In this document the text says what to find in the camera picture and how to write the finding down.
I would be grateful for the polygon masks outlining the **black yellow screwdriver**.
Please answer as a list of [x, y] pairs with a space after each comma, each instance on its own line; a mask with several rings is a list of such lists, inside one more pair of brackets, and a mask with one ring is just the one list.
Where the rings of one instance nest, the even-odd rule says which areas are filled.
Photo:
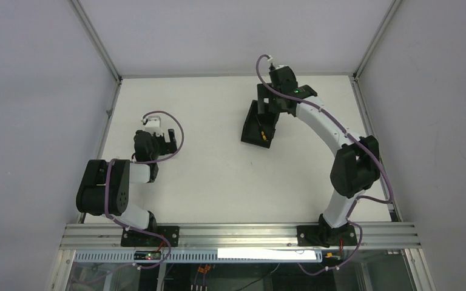
[[266, 133], [265, 133], [264, 127], [262, 126], [262, 124], [261, 124], [261, 122], [260, 122], [258, 116], [256, 116], [255, 118], [256, 118], [256, 121], [257, 121], [257, 123], [258, 123], [258, 129], [259, 129], [259, 131], [260, 131], [260, 136], [261, 136], [262, 140], [263, 140], [263, 141], [267, 141], [268, 139], [267, 139], [267, 137], [266, 137]]

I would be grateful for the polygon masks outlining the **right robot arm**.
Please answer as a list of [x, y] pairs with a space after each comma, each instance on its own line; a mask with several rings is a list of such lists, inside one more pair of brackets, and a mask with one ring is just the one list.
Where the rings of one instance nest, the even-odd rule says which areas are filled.
[[299, 85], [287, 65], [269, 65], [270, 81], [258, 85], [258, 114], [287, 113], [304, 122], [328, 146], [334, 156], [329, 174], [333, 194], [319, 216], [316, 234], [322, 240], [349, 229], [348, 218], [356, 201], [381, 176], [379, 143], [374, 136], [351, 133], [325, 106], [309, 85]]

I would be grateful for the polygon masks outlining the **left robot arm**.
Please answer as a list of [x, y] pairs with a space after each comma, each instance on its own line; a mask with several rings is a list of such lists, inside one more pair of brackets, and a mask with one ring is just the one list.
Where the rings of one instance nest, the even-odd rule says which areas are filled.
[[163, 133], [136, 131], [133, 160], [89, 160], [76, 194], [78, 211], [104, 216], [126, 229], [156, 233], [155, 215], [130, 202], [129, 190], [132, 184], [153, 183], [159, 172], [159, 158], [176, 153], [174, 129], [167, 133], [169, 139]]

